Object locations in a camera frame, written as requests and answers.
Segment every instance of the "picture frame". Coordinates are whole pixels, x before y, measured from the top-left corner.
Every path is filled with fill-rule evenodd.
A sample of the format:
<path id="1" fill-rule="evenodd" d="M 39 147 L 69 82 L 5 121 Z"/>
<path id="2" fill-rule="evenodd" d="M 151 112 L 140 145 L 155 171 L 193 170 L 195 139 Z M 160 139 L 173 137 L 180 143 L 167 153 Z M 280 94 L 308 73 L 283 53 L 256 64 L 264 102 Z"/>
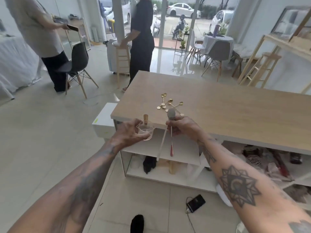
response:
<path id="1" fill-rule="evenodd" d="M 287 6 L 282 11 L 270 34 L 282 40 L 290 41 L 299 34 L 302 28 L 311 28 L 310 17 L 310 6 Z"/>

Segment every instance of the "potted plant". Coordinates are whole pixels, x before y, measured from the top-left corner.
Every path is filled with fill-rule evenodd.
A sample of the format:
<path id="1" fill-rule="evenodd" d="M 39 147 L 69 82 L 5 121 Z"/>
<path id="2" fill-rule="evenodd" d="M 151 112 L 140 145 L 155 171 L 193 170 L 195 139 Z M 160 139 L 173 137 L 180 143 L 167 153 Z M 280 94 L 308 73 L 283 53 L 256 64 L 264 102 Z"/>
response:
<path id="1" fill-rule="evenodd" d="M 185 41 L 181 41 L 181 49 L 185 49 L 185 44 L 186 44 L 186 42 Z"/>
<path id="2" fill-rule="evenodd" d="M 185 34 L 188 34 L 189 29 L 190 28 L 188 26 L 185 27 Z"/>

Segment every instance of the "black phone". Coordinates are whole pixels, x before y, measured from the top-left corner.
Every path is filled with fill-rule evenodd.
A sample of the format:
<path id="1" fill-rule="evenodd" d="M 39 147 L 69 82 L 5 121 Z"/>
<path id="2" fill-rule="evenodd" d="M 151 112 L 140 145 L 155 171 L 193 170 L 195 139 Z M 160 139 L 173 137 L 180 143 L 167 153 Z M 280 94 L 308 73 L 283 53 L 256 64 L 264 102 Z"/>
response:
<path id="1" fill-rule="evenodd" d="M 69 24 L 68 24 L 67 27 L 68 27 L 70 30 L 79 32 L 79 28 L 77 28 L 77 27 L 75 27 L 75 26 L 72 26 L 72 25 L 69 25 Z"/>
<path id="2" fill-rule="evenodd" d="M 187 211 L 194 212 L 205 203 L 202 195 L 198 195 L 187 203 Z"/>

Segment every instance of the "car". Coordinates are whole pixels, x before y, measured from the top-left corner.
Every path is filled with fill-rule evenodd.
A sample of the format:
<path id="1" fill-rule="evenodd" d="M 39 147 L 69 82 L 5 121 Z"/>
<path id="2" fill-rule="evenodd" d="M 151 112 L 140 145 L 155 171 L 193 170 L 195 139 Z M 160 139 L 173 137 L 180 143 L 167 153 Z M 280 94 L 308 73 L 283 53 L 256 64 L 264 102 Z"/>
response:
<path id="1" fill-rule="evenodd" d="M 214 16 L 212 19 L 212 23 L 210 25 L 210 32 L 214 32 L 216 24 L 220 24 L 220 26 L 228 26 L 233 18 L 234 11 L 230 10 L 221 10 Z"/>
<path id="2" fill-rule="evenodd" d="M 176 3 L 174 5 L 171 5 L 167 9 L 167 14 L 176 16 L 176 15 L 185 15 L 187 17 L 192 18 L 194 9 L 192 9 L 188 4 L 186 3 Z M 197 18 L 201 18 L 201 12 L 197 11 L 196 13 Z"/>
<path id="3" fill-rule="evenodd" d="M 105 15 L 107 20 L 114 19 L 115 15 L 112 10 L 112 0 L 99 0 L 105 8 Z M 131 2 L 130 0 L 121 0 L 122 12 L 123 12 L 123 23 L 131 22 Z"/>

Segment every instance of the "geometric tattoo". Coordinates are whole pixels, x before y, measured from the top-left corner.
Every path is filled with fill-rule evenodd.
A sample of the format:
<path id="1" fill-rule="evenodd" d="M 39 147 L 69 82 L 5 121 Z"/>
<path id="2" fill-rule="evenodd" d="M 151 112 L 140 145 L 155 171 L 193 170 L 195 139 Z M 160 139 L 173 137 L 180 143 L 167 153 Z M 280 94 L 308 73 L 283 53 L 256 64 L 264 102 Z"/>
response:
<path id="1" fill-rule="evenodd" d="M 310 233 L 311 223 L 306 220 L 300 220 L 300 222 L 290 222 L 290 228 L 294 233 Z"/>
<path id="2" fill-rule="evenodd" d="M 201 149 L 203 150 L 203 154 L 206 157 L 206 160 L 208 162 L 208 164 L 210 164 L 210 161 L 212 161 L 213 163 L 216 162 L 216 159 L 212 156 L 212 154 L 207 150 L 207 148 L 205 147 L 205 144 L 202 141 L 197 141 L 199 147 L 201 147 Z"/>
<path id="3" fill-rule="evenodd" d="M 242 208 L 245 203 L 255 206 L 255 195 L 261 195 L 255 187 L 256 179 L 248 176 L 245 170 L 238 170 L 233 165 L 222 170 L 223 190 L 227 192 L 231 201 L 236 201 Z"/>

